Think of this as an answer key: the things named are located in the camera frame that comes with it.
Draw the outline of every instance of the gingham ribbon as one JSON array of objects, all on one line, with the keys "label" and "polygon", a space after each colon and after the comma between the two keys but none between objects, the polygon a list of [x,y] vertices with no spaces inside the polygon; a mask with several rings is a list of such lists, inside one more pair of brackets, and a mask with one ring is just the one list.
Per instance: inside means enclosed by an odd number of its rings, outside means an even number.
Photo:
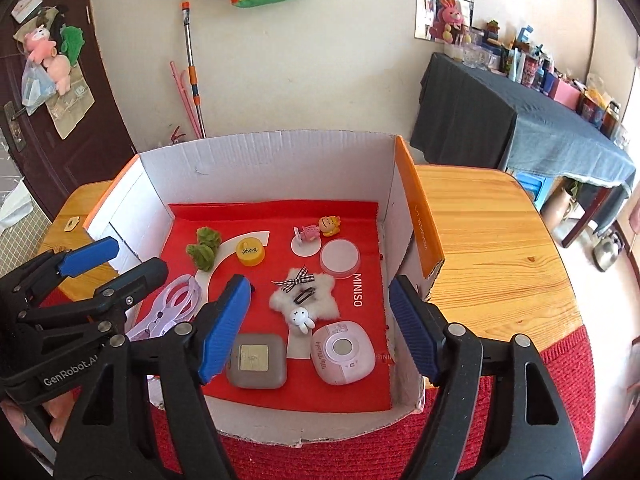
[{"label": "gingham ribbon", "polygon": [[291,292],[293,290],[293,287],[295,287],[296,285],[300,285],[300,283],[309,283],[314,281],[315,279],[316,278],[312,274],[308,273],[306,267],[302,267],[298,275],[293,280],[284,280],[282,282],[273,283],[277,286],[281,286],[284,292]]}]

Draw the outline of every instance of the kettle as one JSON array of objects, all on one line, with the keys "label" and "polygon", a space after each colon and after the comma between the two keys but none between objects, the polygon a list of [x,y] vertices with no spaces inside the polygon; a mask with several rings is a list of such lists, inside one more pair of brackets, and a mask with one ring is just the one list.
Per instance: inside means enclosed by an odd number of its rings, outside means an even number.
[{"label": "kettle", "polygon": [[617,232],[609,232],[593,248],[593,262],[601,272],[609,269],[625,247]]}]

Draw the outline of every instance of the wooden tabletop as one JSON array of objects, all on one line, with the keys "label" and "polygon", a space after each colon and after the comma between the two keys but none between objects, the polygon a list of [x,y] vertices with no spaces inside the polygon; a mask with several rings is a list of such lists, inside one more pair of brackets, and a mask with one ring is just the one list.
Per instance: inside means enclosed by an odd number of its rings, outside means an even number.
[{"label": "wooden tabletop", "polygon": [[[82,228],[82,224],[110,184],[111,181],[96,182],[76,189],[56,216],[38,252],[43,253],[49,249],[59,252],[63,249],[77,249],[90,244],[93,240]],[[65,232],[66,223],[74,216],[80,217],[78,225],[73,231]],[[111,281],[117,275],[118,273],[109,264],[103,264],[77,278],[67,278],[59,288],[72,301],[85,300],[94,295],[96,288]]]},{"label": "wooden tabletop", "polygon": [[417,166],[445,263],[431,291],[477,336],[530,336],[539,351],[582,325],[551,236],[524,190],[497,170]]}]

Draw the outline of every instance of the white bunny figurine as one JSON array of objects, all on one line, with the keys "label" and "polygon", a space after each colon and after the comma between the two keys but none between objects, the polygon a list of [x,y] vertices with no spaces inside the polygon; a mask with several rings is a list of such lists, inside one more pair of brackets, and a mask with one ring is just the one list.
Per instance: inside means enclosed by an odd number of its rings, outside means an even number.
[{"label": "white bunny figurine", "polygon": [[291,311],[289,314],[289,321],[292,325],[297,326],[303,334],[308,333],[310,328],[316,327],[313,319],[309,317],[309,313],[306,308],[302,308],[301,306],[296,310]]}]

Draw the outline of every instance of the gray tablecloth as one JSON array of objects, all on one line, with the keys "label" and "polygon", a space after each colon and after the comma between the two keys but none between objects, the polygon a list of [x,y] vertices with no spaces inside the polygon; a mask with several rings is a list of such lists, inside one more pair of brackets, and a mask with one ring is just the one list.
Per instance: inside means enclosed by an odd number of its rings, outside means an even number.
[{"label": "gray tablecloth", "polygon": [[616,187],[594,218],[598,234],[615,220],[636,174],[631,158],[575,112],[438,53],[422,78],[411,145],[433,164],[563,175]]}]

